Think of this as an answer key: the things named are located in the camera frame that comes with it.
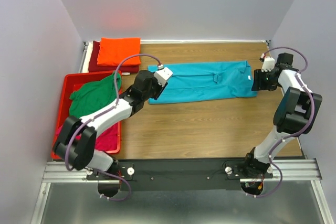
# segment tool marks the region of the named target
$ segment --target dark red cloth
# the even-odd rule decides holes
[[[58,128],[56,131],[56,136],[60,133],[62,126]],[[116,123],[112,127],[109,127],[103,133],[101,133],[97,139],[95,144],[95,149],[108,152],[115,151],[118,147],[118,124]]]
[[[91,59],[89,62],[89,72],[100,72],[100,71],[111,71],[115,70],[116,66],[98,66],[97,59],[100,49],[100,43],[97,41],[93,41],[93,49],[91,54]],[[137,73],[139,72],[139,66],[121,66],[119,71],[125,73]]]

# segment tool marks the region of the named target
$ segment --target folded cloth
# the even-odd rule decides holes
[[[255,97],[247,61],[165,64],[173,71],[167,87],[150,104],[182,103],[236,97]],[[148,66],[156,71],[157,66]]]
[[[89,55],[90,62],[89,62],[89,72],[99,72],[99,71],[111,71],[115,70],[116,66],[99,66],[97,65],[97,59],[100,49],[100,43],[97,41],[93,41],[93,49],[92,54]],[[121,66],[119,70],[123,73],[137,73],[139,72],[139,66]]]
[[[62,126],[57,129],[56,136],[59,135],[61,129]],[[97,137],[95,149],[102,152],[108,152],[116,150],[117,147],[118,147],[118,124],[116,123],[115,125],[109,127],[107,130],[105,130]]]
[[[140,52],[140,38],[106,39],[101,38],[97,65],[117,66],[122,60]],[[123,66],[140,65],[140,57],[129,59]]]
[[[91,114],[110,104],[116,99],[116,91],[113,84],[114,74],[105,77],[100,81],[93,81],[84,84],[79,90],[70,95],[72,104],[69,114],[77,118]],[[121,85],[121,77],[117,73],[118,90]]]

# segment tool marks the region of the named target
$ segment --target pink cloth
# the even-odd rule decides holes
[[[56,136],[60,133],[62,126],[56,131]],[[118,124],[109,127],[96,139],[95,149],[103,152],[114,151],[118,144]]]

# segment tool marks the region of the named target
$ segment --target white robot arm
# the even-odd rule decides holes
[[[312,94],[314,115],[303,134],[311,130],[322,102],[321,95],[312,93],[307,87],[306,90],[303,89],[301,74],[292,67],[293,55],[279,54],[276,64],[272,57],[265,57],[262,60],[264,61],[262,68],[255,70],[252,89],[273,91],[277,87],[282,87],[285,95],[274,115],[271,132],[245,157],[245,168],[255,170],[258,174],[264,174],[270,160],[273,160],[279,151],[298,135],[289,136],[299,132],[307,124],[311,114],[311,103],[306,91]]]

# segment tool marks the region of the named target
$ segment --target white wall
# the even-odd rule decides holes
[[[61,0],[0,0],[0,223],[30,223],[82,45]]]
[[[295,0],[271,46],[292,46],[302,51],[309,60],[302,76],[310,89],[323,96],[312,131],[300,139],[304,153],[318,160],[323,190],[336,220],[335,17],[335,0]],[[300,59],[295,63],[303,65]]]
[[[293,0],[62,0],[84,40],[270,39]]]

